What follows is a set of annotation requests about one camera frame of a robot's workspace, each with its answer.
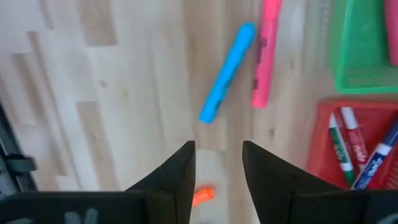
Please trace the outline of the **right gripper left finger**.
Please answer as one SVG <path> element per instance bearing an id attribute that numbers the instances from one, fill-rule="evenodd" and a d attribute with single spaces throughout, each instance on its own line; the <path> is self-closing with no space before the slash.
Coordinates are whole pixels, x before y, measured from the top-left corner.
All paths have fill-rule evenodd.
<path id="1" fill-rule="evenodd" d="M 195 142 L 187 141 L 126 191 L 136 195 L 129 223 L 188 224 L 196 179 Z"/>

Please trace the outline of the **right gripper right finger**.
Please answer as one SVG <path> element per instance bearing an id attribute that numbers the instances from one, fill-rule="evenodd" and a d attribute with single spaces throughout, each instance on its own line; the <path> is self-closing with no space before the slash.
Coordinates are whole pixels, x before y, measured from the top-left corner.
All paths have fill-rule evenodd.
<path id="1" fill-rule="evenodd" d="M 243 142 L 243 167 L 261 223 L 288 223 L 292 199 L 297 194 L 340 190 L 252 141 Z"/>

